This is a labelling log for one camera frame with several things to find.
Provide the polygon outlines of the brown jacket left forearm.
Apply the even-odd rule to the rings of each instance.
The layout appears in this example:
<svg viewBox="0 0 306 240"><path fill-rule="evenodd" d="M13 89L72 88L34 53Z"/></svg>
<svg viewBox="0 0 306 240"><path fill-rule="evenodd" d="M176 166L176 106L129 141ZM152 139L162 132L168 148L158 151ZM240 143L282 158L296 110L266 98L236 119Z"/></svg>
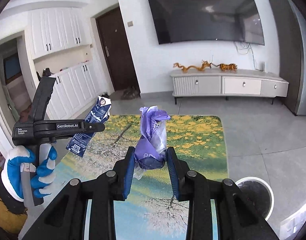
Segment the brown jacket left forearm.
<svg viewBox="0 0 306 240"><path fill-rule="evenodd" d="M27 208L15 200L1 181L0 167L0 239L18 239L27 218Z"/></svg>

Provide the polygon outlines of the left hand blue white glove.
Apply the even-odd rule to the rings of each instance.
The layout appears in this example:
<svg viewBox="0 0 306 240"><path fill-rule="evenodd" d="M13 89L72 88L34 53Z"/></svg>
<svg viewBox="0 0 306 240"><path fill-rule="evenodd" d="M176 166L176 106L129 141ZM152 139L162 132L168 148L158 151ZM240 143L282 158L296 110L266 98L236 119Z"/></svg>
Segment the left hand blue white glove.
<svg viewBox="0 0 306 240"><path fill-rule="evenodd" d="M41 162L35 166L37 159L32 150L16 146L10 150L1 172L1 182L12 198L24 202L25 192L32 192L36 198L51 194L52 183L56 177L57 152L52 144L41 144Z"/></svg>

